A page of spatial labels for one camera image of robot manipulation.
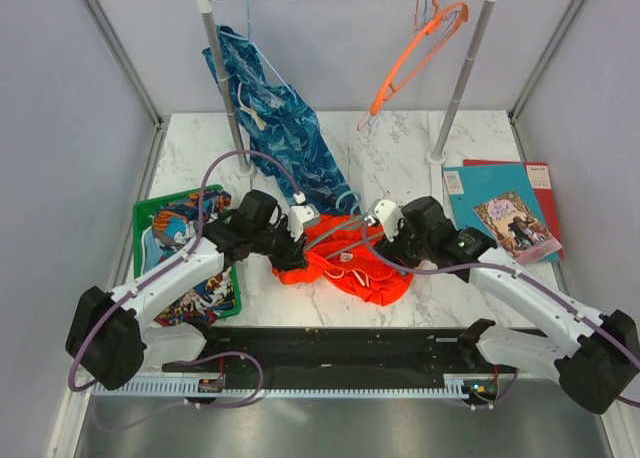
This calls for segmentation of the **orange shorts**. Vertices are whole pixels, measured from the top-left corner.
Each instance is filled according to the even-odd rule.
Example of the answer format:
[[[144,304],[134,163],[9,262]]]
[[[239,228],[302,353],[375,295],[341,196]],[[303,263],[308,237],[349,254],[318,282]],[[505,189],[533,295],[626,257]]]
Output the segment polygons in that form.
[[[409,289],[413,277],[403,275],[374,257],[358,230],[338,230],[305,252],[307,267],[273,274],[284,285],[326,279],[339,290],[362,301],[387,306]]]

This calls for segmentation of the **teal plastic hanger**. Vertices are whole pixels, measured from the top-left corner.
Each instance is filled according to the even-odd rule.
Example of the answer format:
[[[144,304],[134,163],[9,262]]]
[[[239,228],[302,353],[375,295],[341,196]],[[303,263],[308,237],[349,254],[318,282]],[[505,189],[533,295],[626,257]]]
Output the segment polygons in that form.
[[[327,238],[337,233],[338,231],[355,230],[359,225],[361,225],[366,220],[367,218],[366,215],[356,213],[362,201],[361,194],[357,191],[353,191],[353,190],[346,191],[341,195],[339,195],[338,198],[336,199],[335,207],[338,207],[348,196],[351,196],[354,199],[352,206],[350,208],[349,218],[345,222],[328,229],[327,231],[321,233],[318,237],[314,238],[310,243],[306,245],[306,248],[305,248],[306,251],[311,250],[313,247],[320,244],[322,241],[326,240]]]

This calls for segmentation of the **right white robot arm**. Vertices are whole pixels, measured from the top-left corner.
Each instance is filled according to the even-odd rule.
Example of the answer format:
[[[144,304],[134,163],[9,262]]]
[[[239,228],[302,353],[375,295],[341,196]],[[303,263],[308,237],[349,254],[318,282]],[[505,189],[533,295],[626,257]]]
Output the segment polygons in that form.
[[[545,286],[481,231],[456,229],[431,196],[404,206],[378,200],[367,221],[383,230],[370,249],[382,263],[416,275],[428,261],[433,274],[452,274],[488,292],[539,329],[532,335],[477,320],[458,339],[465,369],[502,365],[545,378],[598,415],[625,399],[639,374],[639,336],[629,315],[606,314]]]

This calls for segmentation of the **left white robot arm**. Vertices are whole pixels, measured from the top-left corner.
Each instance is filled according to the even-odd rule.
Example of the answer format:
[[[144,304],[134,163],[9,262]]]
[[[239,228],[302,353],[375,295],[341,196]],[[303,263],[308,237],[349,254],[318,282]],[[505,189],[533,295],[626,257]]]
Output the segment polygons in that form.
[[[202,224],[181,250],[137,279],[103,291],[82,293],[65,343],[72,368],[116,390],[140,370],[188,362],[208,371],[219,360],[219,347],[188,323],[156,327],[155,318],[194,286],[225,272],[250,254],[269,258],[278,271],[304,269],[307,227],[319,212],[302,194],[280,216],[277,200],[252,190],[236,209]]]

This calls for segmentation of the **blue patterned shorts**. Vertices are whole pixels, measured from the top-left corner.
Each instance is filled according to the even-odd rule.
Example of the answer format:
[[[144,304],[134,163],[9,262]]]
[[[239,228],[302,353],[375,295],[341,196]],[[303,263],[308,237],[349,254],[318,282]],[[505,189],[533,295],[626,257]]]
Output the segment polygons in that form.
[[[236,119],[248,133],[250,148],[275,158],[292,177],[258,156],[251,158],[255,166],[276,179],[288,202],[297,183],[322,214],[358,213],[357,195],[322,137],[316,113],[293,86],[268,82],[261,54],[247,38],[228,26],[217,32]]]

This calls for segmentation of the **orange plastic hanger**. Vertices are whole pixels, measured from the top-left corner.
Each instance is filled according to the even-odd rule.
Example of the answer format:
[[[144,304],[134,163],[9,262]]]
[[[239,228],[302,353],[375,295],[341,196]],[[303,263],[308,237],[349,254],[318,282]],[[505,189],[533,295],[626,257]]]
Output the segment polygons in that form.
[[[387,76],[383,79],[369,108],[370,117],[377,116],[408,83],[436,56],[453,35],[468,22],[470,8],[458,1],[442,8],[414,33]]]

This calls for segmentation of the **teal folder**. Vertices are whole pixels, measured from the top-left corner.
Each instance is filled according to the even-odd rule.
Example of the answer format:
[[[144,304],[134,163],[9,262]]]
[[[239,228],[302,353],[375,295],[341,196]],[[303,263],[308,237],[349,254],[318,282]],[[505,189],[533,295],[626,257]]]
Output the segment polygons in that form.
[[[508,191],[514,191],[519,195],[547,227],[521,163],[447,167],[444,169],[444,178],[454,218],[460,228],[476,228],[495,240],[476,216],[473,208]]]

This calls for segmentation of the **red book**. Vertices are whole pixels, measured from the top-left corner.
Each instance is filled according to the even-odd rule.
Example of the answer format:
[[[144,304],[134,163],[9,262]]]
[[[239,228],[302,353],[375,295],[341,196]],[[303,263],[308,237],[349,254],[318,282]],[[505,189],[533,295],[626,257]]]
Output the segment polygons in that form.
[[[483,160],[483,159],[463,159],[463,166],[484,166],[484,165],[506,165],[514,164],[512,161]],[[551,186],[551,178],[548,164],[545,162],[525,161],[521,163],[525,168],[531,187],[536,196],[538,205],[544,215],[547,227],[552,235],[562,242],[560,223],[557,214],[556,203]],[[557,258],[551,256],[545,257],[544,260],[551,262],[559,262],[564,259],[564,249],[560,249]]]

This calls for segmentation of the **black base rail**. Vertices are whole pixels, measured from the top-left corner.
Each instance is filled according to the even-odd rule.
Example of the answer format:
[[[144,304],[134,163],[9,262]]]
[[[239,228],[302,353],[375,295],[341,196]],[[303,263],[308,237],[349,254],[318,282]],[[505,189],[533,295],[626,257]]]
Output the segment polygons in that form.
[[[264,385],[300,387],[433,387],[446,374],[493,375],[468,365],[461,328],[218,327],[205,332],[200,358],[245,352],[262,366]]]

